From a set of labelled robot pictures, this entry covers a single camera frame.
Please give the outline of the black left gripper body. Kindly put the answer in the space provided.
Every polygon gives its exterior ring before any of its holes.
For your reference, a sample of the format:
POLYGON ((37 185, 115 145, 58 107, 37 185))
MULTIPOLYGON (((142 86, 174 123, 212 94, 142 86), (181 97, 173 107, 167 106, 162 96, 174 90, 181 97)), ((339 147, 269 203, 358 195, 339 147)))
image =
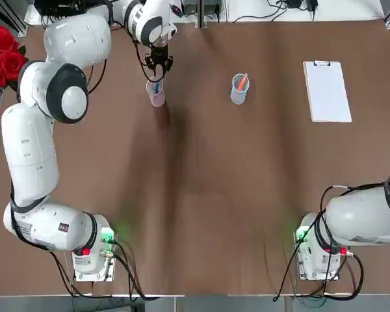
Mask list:
POLYGON ((169 55, 168 44, 162 47, 152 45, 150 53, 145 55, 146 65, 150 70, 156 70, 157 66, 161 66, 163 70, 170 70, 174 57, 169 55))

